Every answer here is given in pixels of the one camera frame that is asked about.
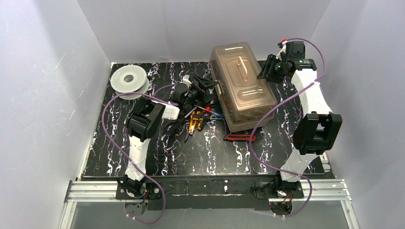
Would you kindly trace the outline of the black handled cutters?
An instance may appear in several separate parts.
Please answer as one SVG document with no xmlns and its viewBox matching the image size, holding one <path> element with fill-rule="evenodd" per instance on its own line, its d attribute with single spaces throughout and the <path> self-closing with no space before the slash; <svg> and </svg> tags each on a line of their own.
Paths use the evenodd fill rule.
<svg viewBox="0 0 405 229">
<path fill-rule="evenodd" d="M 197 109 L 197 107 L 192 108 L 187 114 L 181 117 L 178 120 L 168 122 L 164 130 L 167 131 L 166 136 L 170 136 L 171 134 L 175 133 L 178 128 L 186 121 L 186 119 Z"/>
</svg>

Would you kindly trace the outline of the yellow black bit holder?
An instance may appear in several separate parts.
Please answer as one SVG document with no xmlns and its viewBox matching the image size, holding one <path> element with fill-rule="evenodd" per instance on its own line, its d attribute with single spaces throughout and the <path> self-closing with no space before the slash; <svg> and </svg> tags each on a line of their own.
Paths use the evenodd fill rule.
<svg viewBox="0 0 405 229">
<path fill-rule="evenodd" d="M 205 111 L 198 111 L 193 117 L 197 121 L 197 130 L 202 131 L 205 123 L 209 121 L 209 116 L 206 114 Z"/>
</svg>

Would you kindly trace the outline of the blue handled screwdriver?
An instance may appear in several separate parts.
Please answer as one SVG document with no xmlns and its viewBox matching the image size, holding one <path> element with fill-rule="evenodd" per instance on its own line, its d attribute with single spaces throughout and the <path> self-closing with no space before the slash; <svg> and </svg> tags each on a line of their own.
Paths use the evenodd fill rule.
<svg viewBox="0 0 405 229">
<path fill-rule="evenodd" d="M 209 119 L 210 120 L 224 120 L 225 117 L 223 114 L 220 114 L 218 112 L 215 112 L 213 110 L 209 110 L 209 109 L 204 109 L 204 111 L 208 114 L 210 114 Z"/>
</svg>

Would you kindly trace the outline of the white filament spool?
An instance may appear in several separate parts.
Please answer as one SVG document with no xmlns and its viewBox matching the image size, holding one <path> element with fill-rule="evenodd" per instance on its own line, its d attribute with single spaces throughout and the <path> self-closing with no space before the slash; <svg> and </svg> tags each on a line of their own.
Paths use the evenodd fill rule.
<svg viewBox="0 0 405 229">
<path fill-rule="evenodd" d="M 135 100 L 141 95 L 126 94 L 129 92 L 138 92 L 145 94 L 149 89 L 149 79 L 146 71 L 138 65 L 126 65 L 117 69 L 111 76 L 110 84 L 117 95 L 124 100 Z"/>
</svg>

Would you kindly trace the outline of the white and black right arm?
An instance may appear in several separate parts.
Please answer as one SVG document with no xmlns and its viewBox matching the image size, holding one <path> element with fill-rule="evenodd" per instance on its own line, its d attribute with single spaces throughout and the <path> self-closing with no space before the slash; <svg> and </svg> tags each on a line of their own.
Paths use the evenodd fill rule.
<svg viewBox="0 0 405 229">
<path fill-rule="evenodd" d="M 267 118 L 279 107 L 298 97 L 303 110 L 303 118 L 293 134 L 292 153 L 281 168 L 276 169 L 274 178 L 268 183 L 255 183 L 251 188 L 258 199 L 293 198 L 300 188 L 300 180 L 310 163 L 330 150 L 342 125 L 342 117 L 335 114 L 327 105 L 320 87 L 313 59 L 306 58 L 306 40 L 292 38 L 282 40 L 278 54 L 268 55 L 257 79 L 269 83 L 282 83 L 286 78 L 297 92 L 272 108 Z"/>
</svg>

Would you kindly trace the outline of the red and black utility knife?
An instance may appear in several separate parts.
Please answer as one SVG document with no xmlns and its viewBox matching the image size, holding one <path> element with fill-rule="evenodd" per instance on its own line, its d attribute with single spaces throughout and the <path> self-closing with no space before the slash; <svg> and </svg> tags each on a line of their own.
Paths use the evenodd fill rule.
<svg viewBox="0 0 405 229">
<path fill-rule="evenodd" d="M 249 142 L 250 134 L 228 134 L 223 137 L 223 140 L 228 142 Z"/>
</svg>

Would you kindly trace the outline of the beige translucent plastic toolbox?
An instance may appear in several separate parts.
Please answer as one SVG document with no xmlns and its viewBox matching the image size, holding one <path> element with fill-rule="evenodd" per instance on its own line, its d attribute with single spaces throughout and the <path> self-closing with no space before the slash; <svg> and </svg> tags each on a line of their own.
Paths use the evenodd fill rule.
<svg viewBox="0 0 405 229">
<path fill-rule="evenodd" d="M 230 132 L 265 126 L 274 116 L 261 120 L 277 105 L 277 100 L 264 79 L 259 63 L 247 42 L 215 46 L 210 58 L 212 79 Z"/>
</svg>

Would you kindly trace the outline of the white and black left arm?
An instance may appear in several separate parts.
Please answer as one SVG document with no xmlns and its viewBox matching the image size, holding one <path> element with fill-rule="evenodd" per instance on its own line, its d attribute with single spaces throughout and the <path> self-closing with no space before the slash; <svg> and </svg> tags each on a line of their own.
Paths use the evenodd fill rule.
<svg viewBox="0 0 405 229">
<path fill-rule="evenodd" d="M 118 185 L 131 197 L 146 195 L 145 185 L 147 152 L 151 139 L 157 133 L 162 120 L 172 120 L 169 130 L 174 131 L 186 117 L 191 116 L 199 105 L 208 105 L 215 96 L 210 93 L 218 84 L 215 80 L 197 75 L 183 76 L 173 88 L 168 102 L 141 97 L 129 115 L 127 130 L 129 136 L 129 160 L 122 181 Z"/>
</svg>

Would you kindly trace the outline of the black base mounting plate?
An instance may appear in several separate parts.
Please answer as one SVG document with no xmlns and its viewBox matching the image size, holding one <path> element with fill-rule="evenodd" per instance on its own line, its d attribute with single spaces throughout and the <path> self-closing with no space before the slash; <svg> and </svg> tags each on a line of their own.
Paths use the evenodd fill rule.
<svg viewBox="0 0 405 229">
<path fill-rule="evenodd" d="M 139 199 L 148 210 L 252 208 L 268 210 L 269 200 L 303 198 L 302 185 L 276 175 L 158 176 L 145 178 L 146 195 L 131 197 L 118 185 L 117 199 Z"/>
</svg>

